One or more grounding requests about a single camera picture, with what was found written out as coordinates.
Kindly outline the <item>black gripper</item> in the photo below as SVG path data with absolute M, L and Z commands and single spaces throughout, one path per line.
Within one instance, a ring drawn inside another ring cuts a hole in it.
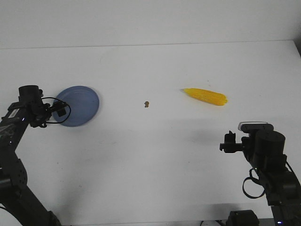
M 46 128 L 47 121 L 52 116 L 52 113 L 57 112 L 58 116 L 66 115 L 66 103 L 64 101 L 56 101 L 51 106 L 50 104 L 41 103 L 31 106 L 30 126 L 33 128 Z
M 236 134 L 229 131 L 224 136 L 224 143 L 220 143 L 219 150 L 225 153 L 246 152 L 251 149 L 249 143 L 236 143 Z

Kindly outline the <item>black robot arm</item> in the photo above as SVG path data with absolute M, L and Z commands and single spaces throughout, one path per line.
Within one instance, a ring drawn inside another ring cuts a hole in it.
M 18 101 L 12 103 L 0 121 L 0 204 L 23 226 L 59 226 L 61 222 L 47 210 L 28 187 L 26 169 L 16 149 L 28 126 L 46 128 L 58 107 L 43 103 L 37 85 L 22 86 Z
M 232 132 L 225 134 L 220 150 L 225 153 L 242 151 L 252 168 L 247 177 L 264 189 L 275 225 L 299 226 L 301 224 L 301 184 L 287 163 L 283 153 L 285 136 L 276 131 L 256 130 L 236 142 Z

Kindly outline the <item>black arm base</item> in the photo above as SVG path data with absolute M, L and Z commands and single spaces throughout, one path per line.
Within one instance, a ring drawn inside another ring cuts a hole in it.
M 258 226 L 259 224 L 252 210 L 231 211 L 226 221 L 226 226 Z

